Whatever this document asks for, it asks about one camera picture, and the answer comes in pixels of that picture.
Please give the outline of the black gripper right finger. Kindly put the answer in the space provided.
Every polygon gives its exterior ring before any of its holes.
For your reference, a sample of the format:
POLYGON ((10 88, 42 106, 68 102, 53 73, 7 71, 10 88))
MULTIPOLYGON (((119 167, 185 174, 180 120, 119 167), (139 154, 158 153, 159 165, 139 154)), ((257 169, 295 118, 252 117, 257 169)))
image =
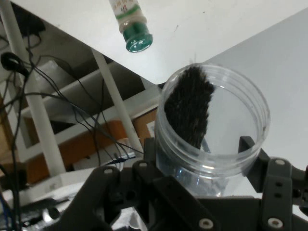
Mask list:
POLYGON ((296 205, 308 213, 308 171, 285 159, 269 157, 263 150, 244 175, 261 199, 238 203, 240 231, 306 231, 308 222, 293 213, 296 205))

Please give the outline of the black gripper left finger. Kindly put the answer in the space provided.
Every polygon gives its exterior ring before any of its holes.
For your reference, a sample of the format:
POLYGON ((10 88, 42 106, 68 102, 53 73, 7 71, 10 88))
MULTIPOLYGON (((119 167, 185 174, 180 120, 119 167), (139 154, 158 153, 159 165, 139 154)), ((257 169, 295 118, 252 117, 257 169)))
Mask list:
POLYGON ((219 231, 220 222, 173 177, 151 160, 119 170, 92 171, 56 224, 59 231, 110 231, 126 208, 150 231, 219 231))

